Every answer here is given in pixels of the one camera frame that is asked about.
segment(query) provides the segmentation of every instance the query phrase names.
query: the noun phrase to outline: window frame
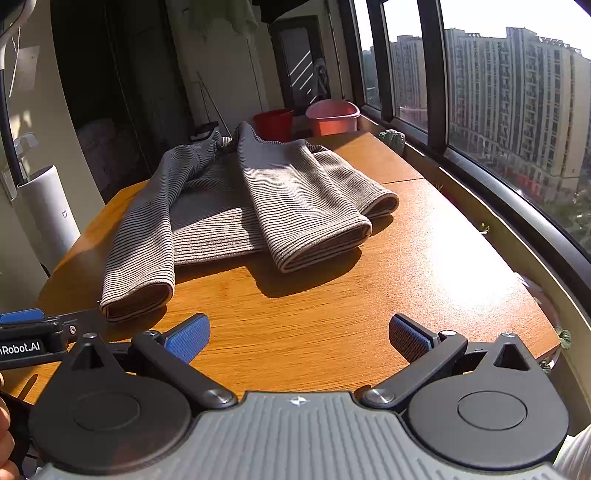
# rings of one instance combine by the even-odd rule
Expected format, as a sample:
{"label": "window frame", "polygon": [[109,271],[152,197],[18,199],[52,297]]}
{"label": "window frame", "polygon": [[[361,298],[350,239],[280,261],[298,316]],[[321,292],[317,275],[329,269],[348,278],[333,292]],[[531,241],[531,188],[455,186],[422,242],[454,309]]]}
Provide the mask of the window frame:
{"label": "window frame", "polygon": [[[348,54],[353,100],[360,106],[361,112],[383,127],[394,128],[404,133],[407,143],[428,155],[475,192],[543,259],[574,294],[580,306],[591,314],[591,255],[562,226],[522,196],[515,187],[448,143],[447,59],[439,0],[416,0],[423,31],[427,132],[393,114],[395,99],[392,91],[392,66],[388,54],[383,6],[387,0],[366,0],[374,38],[382,112],[365,104],[359,54],[351,55],[351,52],[358,51],[359,43],[357,31],[351,24],[356,22],[352,1],[338,0],[338,3]],[[575,1],[591,15],[591,0]]]}

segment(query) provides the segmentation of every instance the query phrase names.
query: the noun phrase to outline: green leaf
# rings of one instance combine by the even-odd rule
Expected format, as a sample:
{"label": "green leaf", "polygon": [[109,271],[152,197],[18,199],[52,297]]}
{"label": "green leaf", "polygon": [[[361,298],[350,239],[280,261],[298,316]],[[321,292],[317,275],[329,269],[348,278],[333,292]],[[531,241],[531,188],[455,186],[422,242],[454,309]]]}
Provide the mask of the green leaf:
{"label": "green leaf", "polygon": [[570,332],[565,328],[557,328],[558,338],[560,338],[560,346],[568,350],[573,343]]}

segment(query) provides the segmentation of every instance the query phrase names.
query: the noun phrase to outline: metal screw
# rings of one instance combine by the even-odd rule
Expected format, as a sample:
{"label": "metal screw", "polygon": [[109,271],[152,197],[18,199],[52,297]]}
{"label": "metal screw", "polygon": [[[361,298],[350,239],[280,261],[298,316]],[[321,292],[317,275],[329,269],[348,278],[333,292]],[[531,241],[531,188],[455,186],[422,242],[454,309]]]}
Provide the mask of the metal screw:
{"label": "metal screw", "polygon": [[220,388],[211,388],[204,392],[206,399],[213,400],[214,404],[221,403],[225,405],[228,402],[231,402],[234,399],[234,395],[232,392],[228,390],[222,390]]}
{"label": "metal screw", "polygon": [[363,394],[363,398],[374,405],[386,405],[396,398],[393,393],[385,393],[383,390],[372,388]]}

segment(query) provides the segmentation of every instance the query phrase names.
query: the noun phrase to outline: human hand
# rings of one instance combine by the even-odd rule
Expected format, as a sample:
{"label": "human hand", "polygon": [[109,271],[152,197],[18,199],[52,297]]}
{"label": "human hand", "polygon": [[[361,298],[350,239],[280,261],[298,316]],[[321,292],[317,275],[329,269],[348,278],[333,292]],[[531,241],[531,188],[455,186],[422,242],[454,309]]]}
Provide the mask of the human hand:
{"label": "human hand", "polygon": [[[0,374],[0,384],[4,385],[4,378]],[[14,448],[14,439],[8,431],[10,413],[4,400],[0,398],[0,480],[17,480],[18,468],[8,460]]]}

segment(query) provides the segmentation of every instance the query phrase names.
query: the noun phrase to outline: sky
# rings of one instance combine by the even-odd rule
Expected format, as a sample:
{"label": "sky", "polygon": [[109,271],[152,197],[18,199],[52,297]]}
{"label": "sky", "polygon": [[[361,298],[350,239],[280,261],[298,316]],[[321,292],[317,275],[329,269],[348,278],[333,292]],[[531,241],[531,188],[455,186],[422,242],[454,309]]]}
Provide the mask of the sky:
{"label": "sky", "polygon": [[[373,45],[365,0],[353,0],[363,50]],[[483,37],[505,38],[505,27],[525,27],[540,37],[580,48],[591,59],[591,17],[574,0],[440,0],[445,28]],[[417,0],[384,3],[390,41],[398,35],[422,37]]]}

